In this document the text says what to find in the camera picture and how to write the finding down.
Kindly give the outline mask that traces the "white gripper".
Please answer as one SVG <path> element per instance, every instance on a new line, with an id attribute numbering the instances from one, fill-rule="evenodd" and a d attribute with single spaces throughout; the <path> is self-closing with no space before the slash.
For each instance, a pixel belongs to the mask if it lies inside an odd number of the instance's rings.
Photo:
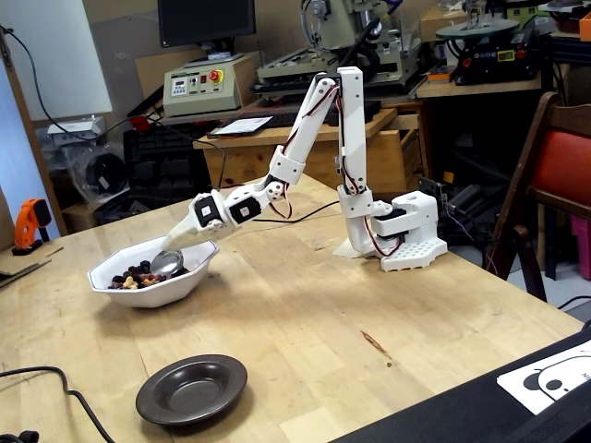
<path id="1" fill-rule="evenodd" d="M 189 204 L 189 233 L 206 235 L 209 240 L 222 240 L 233 233 L 225 199 L 221 192 L 198 194 Z"/>

